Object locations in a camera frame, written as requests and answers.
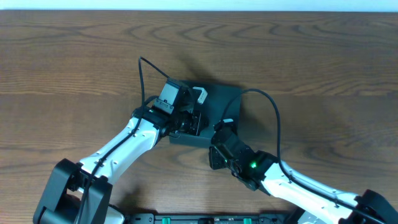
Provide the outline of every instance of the black base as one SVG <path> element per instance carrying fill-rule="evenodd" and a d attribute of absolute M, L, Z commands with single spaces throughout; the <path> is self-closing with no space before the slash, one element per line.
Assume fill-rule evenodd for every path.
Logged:
<path fill-rule="evenodd" d="M 33 223 L 72 224 L 78 214 L 80 200 L 67 194 L 67 189 L 76 191 L 88 177 L 81 164 L 68 159 L 61 160 L 52 171 L 33 216 Z M 112 185 L 104 176 L 94 178 L 88 192 L 86 206 L 81 214 L 81 223 L 104 223 L 111 198 Z"/>
<path fill-rule="evenodd" d="M 127 217 L 126 224 L 284 224 L 285 213 L 260 215 L 153 215 L 134 214 Z"/>
<path fill-rule="evenodd" d="M 220 121 L 226 104 L 230 99 L 232 99 L 232 97 L 238 95 L 241 92 L 241 89 L 233 86 L 197 83 L 191 81 L 183 82 L 191 88 L 195 86 L 203 87 L 207 91 L 208 95 L 205 102 L 202 105 L 195 105 L 195 109 L 200 110 L 208 117 L 209 126 L 202 130 L 199 136 L 182 133 L 179 138 L 170 137 L 170 143 L 209 148 L 211 145 L 210 140 L 214 135 L 213 125 Z M 236 124 L 238 124 L 240 106 L 241 97 L 238 97 L 231 106 L 229 106 L 225 118 L 232 118 Z"/>

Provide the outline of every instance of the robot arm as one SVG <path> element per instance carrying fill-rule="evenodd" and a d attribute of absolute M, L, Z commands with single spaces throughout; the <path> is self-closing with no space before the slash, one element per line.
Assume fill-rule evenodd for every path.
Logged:
<path fill-rule="evenodd" d="M 133 111 L 127 126 L 109 143 L 79 163 L 64 159 L 51 173 L 42 198 L 34 213 L 34 223 L 74 223 L 80 209 L 80 199 L 68 195 L 67 190 L 84 191 L 89 176 L 86 203 L 81 207 L 81 223 L 122 224 L 124 216 L 109 206 L 112 186 L 124 171 L 143 153 L 152 149 L 163 137 L 177 133 L 199 135 L 208 125 L 196 103 L 203 103 L 206 92 L 190 89 L 184 83 L 168 78 L 152 107 L 143 106 Z M 137 131 L 133 129 L 142 115 Z M 100 159 L 103 163 L 96 171 Z"/>
<path fill-rule="evenodd" d="M 287 200 L 316 216 L 316 222 L 305 220 L 299 223 L 398 223 L 398 213 L 381 195 L 368 190 L 360 197 L 333 189 L 300 174 L 281 161 L 290 177 L 295 179 L 292 182 L 282 171 L 276 156 L 263 151 L 254 152 L 238 138 L 232 119 L 215 125 L 211 143 L 211 168 L 227 167 L 247 188 L 259 189 L 267 195 Z M 326 197 L 314 192 L 321 192 Z M 337 201 L 348 206 L 338 205 Z"/>

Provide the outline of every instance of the wooden table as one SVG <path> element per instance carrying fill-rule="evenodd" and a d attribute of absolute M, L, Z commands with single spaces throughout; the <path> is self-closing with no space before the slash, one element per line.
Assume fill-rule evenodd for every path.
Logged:
<path fill-rule="evenodd" d="M 282 157 L 337 189 L 398 209 L 398 14 L 0 12 L 0 223 L 29 223 L 54 165 L 113 138 L 140 105 L 137 59 L 177 79 L 260 88 L 282 117 Z M 144 67 L 146 95 L 164 78 Z M 243 97 L 241 137 L 275 153 L 275 115 Z M 208 150 L 162 140 L 114 186 L 124 211 L 257 213 L 293 205 L 251 192 Z"/>

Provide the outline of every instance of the black object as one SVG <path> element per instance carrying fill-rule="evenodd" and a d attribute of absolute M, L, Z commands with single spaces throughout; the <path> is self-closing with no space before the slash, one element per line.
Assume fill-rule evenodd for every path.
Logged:
<path fill-rule="evenodd" d="M 185 80 L 181 82 L 184 82 L 190 88 L 195 86 L 203 87 L 207 91 L 208 95 L 205 102 L 202 105 L 197 103 L 195 105 L 195 109 L 200 111 L 201 114 L 208 118 L 208 127 L 203 128 L 198 136 L 181 133 L 179 138 L 170 137 L 170 143 L 203 147 L 208 149 L 211 146 L 210 140 L 214 135 L 213 125 L 220 121 L 227 102 L 232 96 L 238 95 L 241 92 L 241 89 L 233 86 L 198 83 Z M 233 118 L 236 124 L 239 121 L 240 106 L 241 98 L 239 97 L 230 105 L 226 114 L 228 118 Z"/>
<path fill-rule="evenodd" d="M 242 142 L 236 134 L 236 125 L 232 119 L 220 121 L 215 125 L 215 131 L 209 152 L 210 167 L 227 167 L 247 188 L 260 189 L 269 195 L 261 181 L 264 180 L 264 173 L 277 162 L 276 156 L 263 151 L 254 152 Z"/>
<path fill-rule="evenodd" d="M 379 220 L 383 220 L 387 224 L 398 223 L 398 212 L 393 206 L 380 194 L 366 190 L 365 193 L 360 197 L 357 196 L 355 201 L 358 202 L 356 209 L 376 217 Z M 352 213 L 346 220 L 340 220 L 339 224 L 354 224 L 354 223 L 376 223 L 367 217 L 359 214 Z"/>
<path fill-rule="evenodd" d="M 284 224 L 286 213 L 260 215 L 153 215 L 133 214 L 126 217 L 126 224 Z"/>
<path fill-rule="evenodd" d="M 80 208 L 80 200 L 67 194 L 88 181 L 88 174 L 68 159 L 60 161 L 53 169 L 33 216 L 33 223 L 72 224 Z M 104 223 L 111 198 L 112 185 L 106 177 L 91 180 L 88 193 L 89 206 L 81 214 L 83 223 Z"/>

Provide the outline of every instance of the black cable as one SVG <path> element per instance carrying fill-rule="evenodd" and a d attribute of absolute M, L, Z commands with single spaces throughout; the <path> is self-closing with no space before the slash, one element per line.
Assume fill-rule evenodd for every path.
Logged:
<path fill-rule="evenodd" d="M 91 174 L 88 177 L 87 183 L 85 185 L 85 189 L 83 190 L 83 196 L 81 197 L 80 208 L 79 208 L 79 211 L 77 213 L 76 220 L 75 220 L 75 223 L 77 223 L 77 224 L 80 224 L 81 216 L 83 214 L 83 209 L 84 209 L 86 198 L 87 198 L 87 195 L 88 195 L 88 189 L 90 188 L 90 184 L 93 181 L 95 173 L 102 166 L 103 162 L 106 160 L 106 158 L 113 151 L 115 151 L 121 144 L 123 144 L 127 139 L 129 139 L 133 134 L 136 133 L 136 131 L 138 130 L 139 124 L 141 123 L 141 119 L 142 119 L 142 117 L 144 115 L 144 106 L 147 105 L 148 103 L 150 103 L 152 100 L 154 100 L 157 97 L 157 96 L 152 96 L 152 97 L 148 98 L 148 100 L 150 99 L 150 101 L 148 101 L 147 103 L 145 102 L 144 78 L 142 76 L 141 60 L 143 60 L 146 63 L 148 63 L 150 66 L 152 66 L 154 69 L 156 69 L 159 73 L 161 73 L 164 77 L 169 78 L 168 75 L 166 75 L 164 72 L 162 72 L 154 64 L 150 63 L 148 60 L 146 60 L 143 57 L 139 57 L 139 59 L 138 59 L 138 70 L 139 70 L 139 80 L 140 80 L 140 83 L 141 83 L 141 114 L 140 114 L 140 117 L 138 118 L 137 124 L 134 127 L 134 129 L 132 130 L 132 132 L 129 133 L 122 141 L 120 141 L 115 146 L 113 146 L 101 159 L 99 159 L 97 164 L 95 165 L 94 169 L 91 171 Z"/>
<path fill-rule="evenodd" d="M 275 114 L 276 114 L 276 119 L 277 119 L 277 145 L 276 145 L 276 149 L 277 149 L 277 158 L 278 158 L 278 163 L 279 163 L 280 169 L 281 169 L 282 172 L 285 174 L 285 176 L 289 178 L 289 181 L 294 182 L 294 183 L 297 184 L 298 186 L 302 187 L 303 189 L 305 189 L 305 190 L 307 190 L 307 191 L 309 191 L 309 192 L 311 192 L 311 193 L 313 193 L 313 194 L 315 194 L 315 195 L 317 195 L 317 196 L 319 196 L 319 197 L 323 197 L 323 198 L 325 198 L 325 199 L 327 199 L 327 200 L 329 200 L 329 201 L 335 203 L 336 205 L 341 205 L 341 206 L 343 206 L 343 207 L 345 207 L 345 208 L 348 208 L 348 209 L 352 210 L 353 212 L 356 212 L 356 213 L 362 215 L 363 217 L 366 217 L 366 218 L 368 218 L 368 219 L 370 219 L 370 220 L 372 220 L 372 221 L 374 221 L 374 222 L 376 222 L 376 223 L 385 224 L 384 222 L 378 220 L 377 218 L 374 218 L 374 217 L 368 215 L 367 213 L 364 213 L 364 212 L 358 210 L 357 208 L 355 208 L 355 207 L 353 207 L 353 206 L 351 206 L 351 205 L 348 205 L 347 203 L 342 202 L 341 200 L 338 200 L 337 198 L 330 197 L 330 196 L 325 195 L 325 194 L 323 194 L 323 193 L 321 193 L 321 192 L 318 192 L 318 191 L 316 191 L 316 190 L 314 190 L 314 189 L 311 189 L 310 187 L 308 187 L 308 186 L 306 186 L 305 184 L 301 183 L 300 181 L 296 180 L 295 177 L 294 177 L 292 174 L 288 174 L 288 173 L 287 173 L 287 171 L 285 170 L 285 167 L 282 165 L 282 159 L 281 159 L 281 156 L 280 156 L 280 115 L 279 115 L 279 110 L 278 110 L 278 107 L 276 106 L 276 103 L 275 103 L 274 99 L 272 99 L 272 97 L 271 97 L 270 95 L 268 95 L 266 92 L 263 92 L 263 91 L 258 90 L 258 89 L 247 89 L 247 90 L 243 90 L 240 94 L 238 94 L 237 96 L 235 96 L 234 98 L 232 98 L 232 99 L 228 102 L 228 104 L 226 105 L 226 107 L 225 107 L 225 109 L 224 109 L 224 111 L 223 111 L 223 115 L 221 116 L 221 119 L 220 119 L 220 120 L 221 120 L 221 121 L 224 120 L 224 117 L 225 117 L 225 115 L 226 115 L 226 112 L 227 112 L 229 106 L 231 105 L 231 103 L 232 103 L 234 100 L 236 100 L 236 99 L 237 99 L 239 96 L 241 96 L 242 94 L 247 93 L 247 92 L 250 92 L 250 91 L 251 91 L 251 92 L 260 93 L 260 94 L 264 95 L 265 97 L 267 97 L 268 100 L 272 103 L 272 105 L 273 105 L 273 107 L 274 107 L 274 109 L 275 109 Z"/>

